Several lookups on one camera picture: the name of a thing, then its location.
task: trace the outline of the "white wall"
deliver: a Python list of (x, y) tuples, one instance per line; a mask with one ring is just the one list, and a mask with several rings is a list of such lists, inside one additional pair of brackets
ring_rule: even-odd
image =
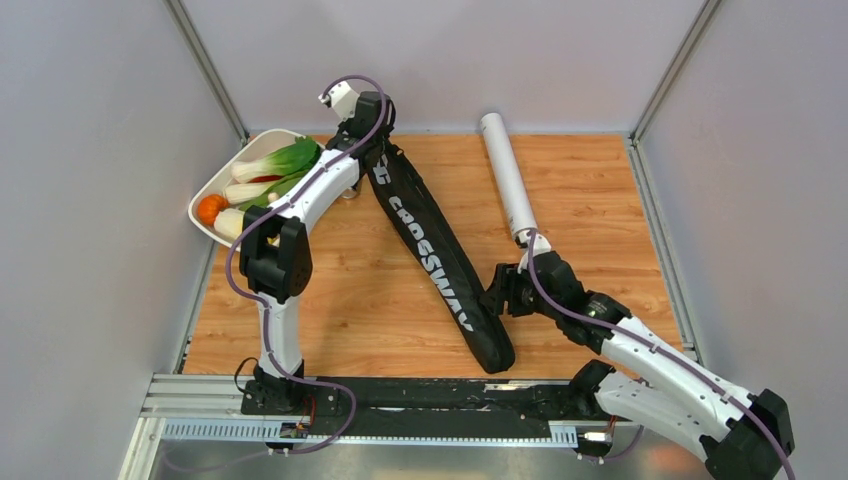
[(237, 148), (160, 1), (0, 3), (3, 478), (115, 478)]
[(644, 147), (708, 366), (789, 402), (845, 478), (848, 3), (727, 1)]
[(316, 98), (362, 73), (400, 131), (624, 131), (702, 0), (186, 0), (251, 130), (333, 130)]

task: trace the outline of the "black bag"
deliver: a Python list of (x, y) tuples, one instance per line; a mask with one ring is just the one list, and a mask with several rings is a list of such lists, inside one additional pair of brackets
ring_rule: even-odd
[(500, 318), (478, 303), (483, 285), (439, 205), (397, 146), (384, 140), (381, 150), (381, 155), (368, 155), (366, 161), (377, 201), (430, 275), (483, 370), (507, 370), (515, 362), (512, 342)]

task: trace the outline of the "floor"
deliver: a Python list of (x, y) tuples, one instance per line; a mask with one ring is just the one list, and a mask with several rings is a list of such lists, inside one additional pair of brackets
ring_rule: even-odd
[[(392, 138), (424, 178), (488, 286), (495, 265), (517, 262), (521, 252), (510, 239), (482, 137)], [(621, 137), (523, 135), (512, 141), (539, 227), (583, 285), (612, 295), (679, 349)], [(485, 375), (367, 179), (361, 195), (330, 207), (310, 244), (314, 272), (300, 312), (307, 375)], [(184, 373), (231, 374), (243, 358), (259, 353), (256, 306), (227, 286), (225, 253), (218, 250)], [(593, 358), (548, 318), (502, 319), (517, 358), (498, 376), (570, 378)]]

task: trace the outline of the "robotic arm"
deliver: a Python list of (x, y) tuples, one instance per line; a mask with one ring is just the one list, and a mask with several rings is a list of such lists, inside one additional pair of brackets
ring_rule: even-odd
[(574, 383), (610, 415), (629, 418), (675, 441), (717, 479), (771, 479), (794, 449), (786, 403), (766, 389), (753, 395), (651, 332), (626, 307), (585, 290), (571, 266), (538, 233), (509, 137), (498, 114), (481, 120), (489, 157), (515, 242), (518, 264), (499, 264), (481, 303), (494, 314), (540, 313), (569, 340), (637, 372), (634, 382), (594, 360)]

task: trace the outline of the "metal frame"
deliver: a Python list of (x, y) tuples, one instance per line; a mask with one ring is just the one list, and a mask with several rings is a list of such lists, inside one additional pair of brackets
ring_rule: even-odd
[[(221, 106), (233, 130), (239, 136), (242, 144), (247, 144), (249, 132), (244, 126), (235, 104), (227, 93), (223, 81), (218, 75), (209, 58), (200, 37), (191, 22), (191, 18), (181, 0), (163, 0), (171, 12), (175, 24), (186, 40), (186, 44), (194, 55), (198, 66), (203, 72), (216, 100)], [(625, 138), (630, 165), (636, 181), (636, 186), (642, 201), (645, 217), (651, 231), (652, 241), (666, 282), (666, 288), (671, 299), (675, 319), (686, 353), (698, 360), (697, 345), (691, 324), (691, 316), (686, 306), (685, 288), (675, 268), (676, 260), (673, 249), (663, 228), (662, 212), (653, 194), (653, 184), (644, 152), (640, 146), (641, 140), (659, 111), (668, 92), (673, 87), (680, 72), (685, 67), (698, 41), (722, 3), (721, 0), (705, 0), (692, 26), (678, 48), (662, 80), (654, 91), (648, 105), (640, 115), (636, 127)], [(198, 282), (198, 294), (188, 321), (185, 341), (175, 367), (175, 372), (182, 370), (191, 343), (191, 335), (197, 320), (199, 305), (208, 282), (209, 270), (215, 257), (216, 248), (210, 249), (206, 264)], [(239, 377), (240, 383), (250, 377)], [(284, 421), (298, 421), (299, 417), (248, 417), (241, 415), (241, 393), (235, 388), (233, 377), (224, 375), (155, 375), (145, 398), (138, 423), (133, 434), (119, 478), (122, 480), (147, 479), (152, 472), (159, 443), (161, 440), (195, 439), (195, 440), (240, 440), (265, 442), (276, 439), (279, 425)], [(359, 444), (403, 444), (416, 445), (469, 445), (469, 446), (541, 446), (559, 447), (570, 446), (576, 442), (576, 428), (592, 428), (602, 422), (551, 422), (552, 438), (550, 440), (527, 441), (526, 439), (467, 439), (452, 440), (441, 438), (411, 439), (411, 438), (378, 438), (378, 437), (349, 437), (340, 439), (340, 443)]]

